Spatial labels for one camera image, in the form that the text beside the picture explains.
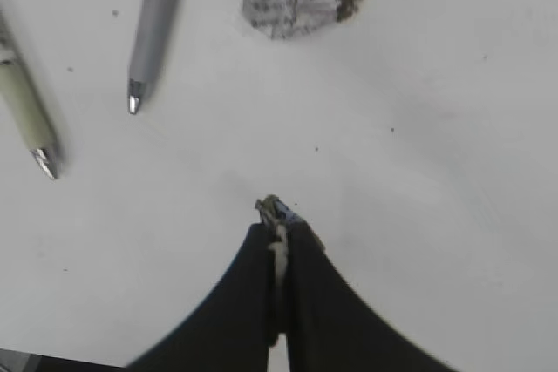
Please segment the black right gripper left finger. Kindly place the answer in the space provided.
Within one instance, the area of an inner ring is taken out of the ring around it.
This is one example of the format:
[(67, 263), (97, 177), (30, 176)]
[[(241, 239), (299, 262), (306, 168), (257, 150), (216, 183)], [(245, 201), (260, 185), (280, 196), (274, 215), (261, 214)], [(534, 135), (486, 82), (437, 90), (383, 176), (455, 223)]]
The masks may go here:
[(266, 371), (270, 233), (249, 227), (226, 273), (195, 311), (127, 371)]

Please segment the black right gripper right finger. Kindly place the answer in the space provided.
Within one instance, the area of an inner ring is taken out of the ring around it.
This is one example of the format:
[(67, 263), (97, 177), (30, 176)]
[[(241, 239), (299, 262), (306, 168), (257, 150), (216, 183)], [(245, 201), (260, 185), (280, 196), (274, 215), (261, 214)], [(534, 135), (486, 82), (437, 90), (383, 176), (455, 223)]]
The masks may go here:
[(285, 331), (292, 371), (447, 371), (377, 315), (332, 265), (310, 227), (288, 228)]

